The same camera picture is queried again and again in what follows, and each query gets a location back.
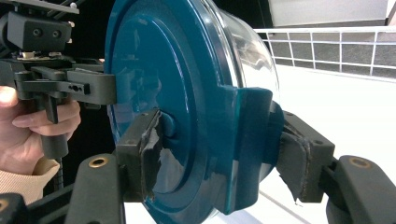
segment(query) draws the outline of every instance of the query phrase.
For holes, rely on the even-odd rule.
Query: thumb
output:
[[[17,103],[17,92],[13,88],[0,86],[0,107],[12,107]]]

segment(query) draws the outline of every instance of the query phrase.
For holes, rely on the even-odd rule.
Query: human hand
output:
[[[40,134],[69,139],[81,122],[76,101],[58,105],[58,124],[47,119],[45,110],[33,111],[32,102],[19,102],[14,89],[0,86],[0,170],[31,175],[43,157]]]

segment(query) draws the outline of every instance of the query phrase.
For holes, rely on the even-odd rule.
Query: beige sleeve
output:
[[[19,193],[26,204],[43,197],[43,188],[58,172],[59,164],[45,158],[38,161],[32,175],[16,175],[0,170],[0,193]]]

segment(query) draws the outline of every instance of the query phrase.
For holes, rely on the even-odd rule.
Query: white floor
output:
[[[396,81],[279,66],[280,103],[336,145],[334,156],[376,162],[396,183]],[[263,196],[230,216],[205,223],[327,223],[321,204],[295,203],[277,172],[261,183]],[[155,223],[140,203],[126,204],[128,223]]]

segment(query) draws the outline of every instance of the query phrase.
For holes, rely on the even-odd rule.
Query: metal railing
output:
[[[353,67],[357,71],[352,73],[360,75],[396,77],[396,26],[255,31],[265,34],[262,35],[263,41],[276,64],[340,73],[350,72]]]

